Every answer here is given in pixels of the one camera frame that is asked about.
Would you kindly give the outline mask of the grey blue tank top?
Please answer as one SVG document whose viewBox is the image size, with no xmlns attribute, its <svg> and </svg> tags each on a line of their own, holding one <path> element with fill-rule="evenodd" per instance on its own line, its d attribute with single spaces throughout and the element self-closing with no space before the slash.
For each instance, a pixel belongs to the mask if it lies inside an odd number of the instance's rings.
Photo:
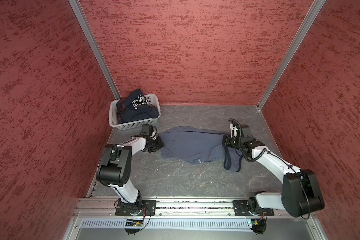
<svg viewBox="0 0 360 240">
<path fill-rule="evenodd" d="M 159 133 L 164 144 L 162 158 L 174 158 L 198 165 L 224 160 L 225 170 L 239 172 L 243 158 L 235 149 L 223 145 L 223 137 L 227 134 L 188 126 L 169 129 Z"/>
</svg>

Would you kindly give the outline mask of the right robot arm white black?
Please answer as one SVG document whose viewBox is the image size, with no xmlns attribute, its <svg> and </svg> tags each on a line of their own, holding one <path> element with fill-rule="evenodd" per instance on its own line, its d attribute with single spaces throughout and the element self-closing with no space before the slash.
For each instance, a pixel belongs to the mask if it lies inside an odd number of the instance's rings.
<svg viewBox="0 0 360 240">
<path fill-rule="evenodd" d="M 244 207 L 252 216 L 262 215 L 266 210 L 286 211 L 298 218 L 325 208 L 316 174 L 309 169 L 302 170 L 274 154 L 262 142 L 248 136 L 223 136 L 224 149 L 234 149 L 249 163 L 259 163 L 268 169 L 282 183 L 280 193 L 259 192 L 250 196 Z"/>
</svg>

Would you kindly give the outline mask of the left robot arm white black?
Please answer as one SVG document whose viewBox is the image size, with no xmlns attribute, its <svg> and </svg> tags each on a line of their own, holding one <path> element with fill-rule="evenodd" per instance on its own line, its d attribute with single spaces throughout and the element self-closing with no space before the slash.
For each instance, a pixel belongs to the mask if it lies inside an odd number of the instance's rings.
<svg viewBox="0 0 360 240">
<path fill-rule="evenodd" d="M 140 191 L 130 180 L 132 156 L 140 151 L 156 152 L 164 147 L 160 137 L 132 137 L 118 145 L 106 145 L 99 162 L 96 180 L 113 189 L 120 197 L 116 204 L 116 215 L 153 216 L 156 211 L 155 200 L 143 200 Z"/>
</svg>

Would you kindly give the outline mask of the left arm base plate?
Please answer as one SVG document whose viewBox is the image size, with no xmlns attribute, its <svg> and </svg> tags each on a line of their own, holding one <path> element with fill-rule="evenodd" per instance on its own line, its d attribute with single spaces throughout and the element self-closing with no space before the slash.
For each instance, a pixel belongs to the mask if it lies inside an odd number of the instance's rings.
<svg viewBox="0 0 360 240">
<path fill-rule="evenodd" d="M 118 201 L 115 209 L 116 216 L 154 216 L 156 212 L 156 200 L 142 200 L 134 204 Z"/>
</svg>

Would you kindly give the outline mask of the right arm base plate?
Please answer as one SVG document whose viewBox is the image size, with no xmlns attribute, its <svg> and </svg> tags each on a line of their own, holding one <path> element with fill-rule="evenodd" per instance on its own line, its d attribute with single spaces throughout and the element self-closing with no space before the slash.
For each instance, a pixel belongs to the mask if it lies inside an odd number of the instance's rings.
<svg viewBox="0 0 360 240">
<path fill-rule="evenodd" d="M 252 213 L 250 211 L 248 200 L 234 200 L 232 203 L 236 217 L 272 217 L 275 215 L 274 210 L 272 209 L 260 209 L 259 212 Z"/>
</svg>

